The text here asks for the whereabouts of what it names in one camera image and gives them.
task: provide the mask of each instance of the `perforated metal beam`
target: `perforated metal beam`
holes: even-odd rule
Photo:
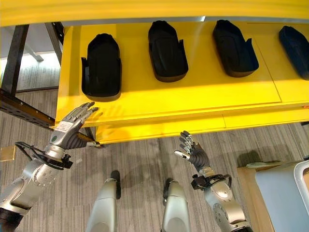
[[[0,89],[0,110],[47,129],[55,124],[54,118],[10,95],[3,89]]]

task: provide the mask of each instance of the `black metal rack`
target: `black metal rack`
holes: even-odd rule
[[[61,65],[62,52],[59,42],[63,44],[63,26],[60,22],[45,23],[45,26],[59,64]],[[55,119],[53,117],[43,113],[39,109],[34,108],[15,96],[28,28],[29,25],[19,25],[15,27],[0,88],[0,110],[37,126],[52,130],[50,126],[55,125]],[[94,137],[91,130],[87,129],[86,133],[88,139],[93,141]]]

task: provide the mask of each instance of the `black cable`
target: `black cable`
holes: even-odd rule
[[[26,155],[30,160],[32,160],[31,156],[24,150],[24,148],[21,145],[15,143],[15,146],[17,146],[19,150],[21,150],[24,153],[24,155]]]
[[[34,147],[33,145],[26,144],[25,142],[16,142],[15,145],[16,145],[16,146],[17,146],[17,147],[18,147],[30,160],[33,160],[33,159],[32,159],[32,157],[25,151],[24,148],[30,149],[30,151],[33,152],[33,155],[32,155],[32,156],[35,157],[35,158],[37,158],[37,159],[39,159],[42,163],[46,164],[47,166],[49,166],[49,167],[51,167],[51,168],[55,168],[55,169],[57,169],[57,170],[63,170],[63,169],[64,169],[64,168],[62,168],[62,167],[58,167],[58,166],[56,166],[56,165],[50,164],[50,163],[46,162],[44,159],[42,159],[42,158],[39,156],[39,154],[37,153],[37,151],[40,152],[40,153],[43,154],[43,155],[45,155],[45,153],[44,153],[42,150],[40,150],[40,149]]]
[[[231,188],[232,187],[232,177],[229,174],[224,175],[224,178],[228,178],[228,186]]]

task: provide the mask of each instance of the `yellow shelf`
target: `yellow shelf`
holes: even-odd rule
[[[247,23],[235,24],[246,39],[253,37]],[[177,30],[178,37],[184,39],[189,64],[186,77],[174,83],[160,82],[154,76],[148,52],[150,23],[66,28],[56,123],[73,108],[89,101],[81,90],[81,57],[87,56],[89,42],[104,32],[111,34],[120,47],[122,94],[116,101],[96,102],[99,111],[86,121],[85,126],[286,106],[281,102],[254,40],[259,69],[247,77],[233,78],[225,74],[216,53],[212,38],[215,22],[171,25]]]
[[[1,0],[0,25],[201,15],[309,19],[308,9],[308,0]]]
[[[309,81],[300,78],[279,41],[279,31],[284,25],[294,27],[309,40],[309,24],[250,23],[249,25],[254,31],[254,40],[263,54],[282,102],[309,101]]]
[[[309,121],[309,109],[293,108],[256,111],[250,114],[192,117],[189,120],[161,120],[148,123],[104,125],[97,127],[96,140],[102,144],[150,138],[178,136],[183,130],[190,133],[227,131],[283,123]]]

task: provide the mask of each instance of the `robotic arm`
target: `robotic arm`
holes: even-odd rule
[[[200,176],[194,175],[191,185],[193,189],[204,191],[205,200],[212,208],[222,232],[253,232],[234,199],[231,176],[215,174],[206,152],[190,133],[182,132],[180,141],[185,153],[176,150],[174,154],[195,166]]]
[[[55,128],[44,151],[28,146],[34,153],[23,173],[0,195],[0,224],[3,231],[14,231],[23,216],[38,200],[44,188],[52,183],[60,170],[73,164],[65,150],[96,146],[78,131],[85,120],[98,108],[91,108],[94,102],[81,105],[70,112]],[[17,143],[24,151],[25,143]]]

